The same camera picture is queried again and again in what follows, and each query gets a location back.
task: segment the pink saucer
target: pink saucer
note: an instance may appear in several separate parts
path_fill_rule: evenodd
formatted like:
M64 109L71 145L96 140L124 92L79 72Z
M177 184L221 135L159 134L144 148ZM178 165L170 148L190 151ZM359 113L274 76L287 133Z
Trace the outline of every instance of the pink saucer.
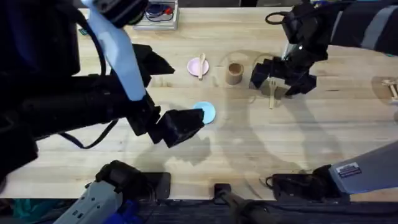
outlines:
M199 66L200 66L200 59L198 57L191 59L191 61L188 62L187 69L188 72L193 75L193 76L199 76ZM205 60L203 62L203 75L206 75L206 73L209 71L209 62Z

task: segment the blue plate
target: blue plate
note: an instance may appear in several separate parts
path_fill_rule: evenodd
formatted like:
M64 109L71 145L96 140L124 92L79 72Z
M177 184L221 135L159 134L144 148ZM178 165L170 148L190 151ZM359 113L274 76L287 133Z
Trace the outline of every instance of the blue plate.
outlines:
M199 102L193 105L193 109L202 109L205 112L204 124L210 124L216 118L216 108L209 102Z

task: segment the wooden table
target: wooden table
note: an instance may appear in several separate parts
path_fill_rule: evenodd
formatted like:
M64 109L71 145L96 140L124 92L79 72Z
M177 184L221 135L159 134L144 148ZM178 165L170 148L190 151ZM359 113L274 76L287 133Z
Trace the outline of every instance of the wooden table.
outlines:
M318 86L307 95L277 101L268 108L266 88L250 90L252 66L264 54L281 55L286 37L265 16L289 8L182 9L178 31L133 31L135 43L149 44L176 69L154 77L148 92L168 109L212 102L217 116L195 137L168 149L136 137L124 119L97 147L82 150L59 136L39 141L39 158L9 175L1 197L77 198L100 168L118 159L142 171L172 174L170 198L208 199L213 184L227 182L244 198L272 200L259 183L275 173L311 172L324 164L348 159L397 139L397 108L387 104L383 77L396 77L398 61L383 54L330 47L330 59L312 73ZM100 71L89 37L79 35L81 74ZM187 73L187 62L206 53L210 71L202 82ZM244 65L242 83L224 81L226 65ZM86 144L104 125L71 133ZM395 201L396 189L355 195L353 200Z

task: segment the wooden spoon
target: wooden spoon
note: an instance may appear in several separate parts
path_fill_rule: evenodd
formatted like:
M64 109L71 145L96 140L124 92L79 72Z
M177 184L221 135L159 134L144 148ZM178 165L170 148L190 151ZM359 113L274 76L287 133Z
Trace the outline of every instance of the wooden spoon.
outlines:
M198 78L199 78L199 80L202 80L203 79L203 64L205 63L205 60L206 60L205 53L200 54L199 60L200 60L200 63L199 63L200 69L199 69Z

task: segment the label sticker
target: label sticker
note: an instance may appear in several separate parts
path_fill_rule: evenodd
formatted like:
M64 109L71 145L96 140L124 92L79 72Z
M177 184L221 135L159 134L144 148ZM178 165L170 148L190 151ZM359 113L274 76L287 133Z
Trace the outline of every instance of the label sticker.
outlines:
M337 167L336 171L341 178L351 177L353 175L362 174L359 165L356 162L352 162L341 167Z

